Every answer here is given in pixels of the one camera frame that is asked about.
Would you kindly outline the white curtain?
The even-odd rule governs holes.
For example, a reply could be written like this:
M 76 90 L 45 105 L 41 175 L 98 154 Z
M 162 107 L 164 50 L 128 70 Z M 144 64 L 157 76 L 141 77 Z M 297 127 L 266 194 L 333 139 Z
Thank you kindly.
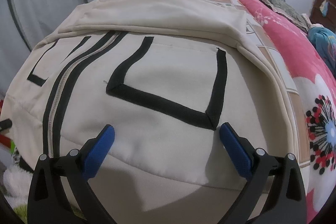
M 33 47 L 86 0 L 1 0 L 1 97 Z

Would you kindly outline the cream jacket with black trim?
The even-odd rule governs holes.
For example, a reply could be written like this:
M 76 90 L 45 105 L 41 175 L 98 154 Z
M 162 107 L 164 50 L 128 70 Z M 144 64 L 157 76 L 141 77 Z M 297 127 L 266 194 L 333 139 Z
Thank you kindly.
M 6 133 L 34 171 L 109 124 L 114 142 L 88 184 L 114 223 L 220 223 L 247 182 L 222 124 L 298 161 L 278 85 L 219 42 L 105 25 L 126 21 L 126 3 L 80 5 L 35 46 L 5 95 Z

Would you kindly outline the blue patterned pillow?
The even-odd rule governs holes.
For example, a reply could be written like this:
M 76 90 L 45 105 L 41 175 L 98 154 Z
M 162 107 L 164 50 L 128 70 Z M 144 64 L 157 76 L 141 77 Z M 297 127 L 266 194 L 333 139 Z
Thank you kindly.
M 307 37 L 335 77 L 335 33 L 321 24 L 313 24 L 308 31 Z

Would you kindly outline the checkered ginkgo bed sheet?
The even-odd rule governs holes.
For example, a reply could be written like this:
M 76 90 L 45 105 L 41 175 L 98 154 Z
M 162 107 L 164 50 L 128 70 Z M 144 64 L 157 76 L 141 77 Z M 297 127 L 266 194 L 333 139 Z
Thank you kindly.
M 114 7 L 120 1 L 113 0 Z M 245 54 L 278 85 L 280 97 L 288 113 L 289 147 L 298 156 L 299 166 L 310 164 L 310 149 L 303 108 L 290 66 L 282 58 L 279 47 L 239 0 L 126 0 L 129 11 L 125 22 L 108 23 L 119 30 L 191 38 L 204 38 L 227 45 Z

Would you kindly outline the grey green lace blanket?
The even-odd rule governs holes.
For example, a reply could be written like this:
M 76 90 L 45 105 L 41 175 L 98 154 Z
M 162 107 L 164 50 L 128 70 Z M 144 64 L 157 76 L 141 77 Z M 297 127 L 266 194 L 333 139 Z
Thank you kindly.
M 275 13 L 282 15 L 293 23 L 300 30 L 308 33 L 309 26 L 301 14 L 299 14 L 293 7 L 288 5 L 285 0 L 259 0 L 264 3 Z

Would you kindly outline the pink floral blanket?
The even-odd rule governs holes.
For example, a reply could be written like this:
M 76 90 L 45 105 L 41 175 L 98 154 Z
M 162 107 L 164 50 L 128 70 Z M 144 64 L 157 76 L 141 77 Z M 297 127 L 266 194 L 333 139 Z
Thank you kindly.
M 308 139 L 308 223 L 335 223 L 335 78 L 306 34 L 259 0 L 238 0 L 279 51 L 303 106 Z

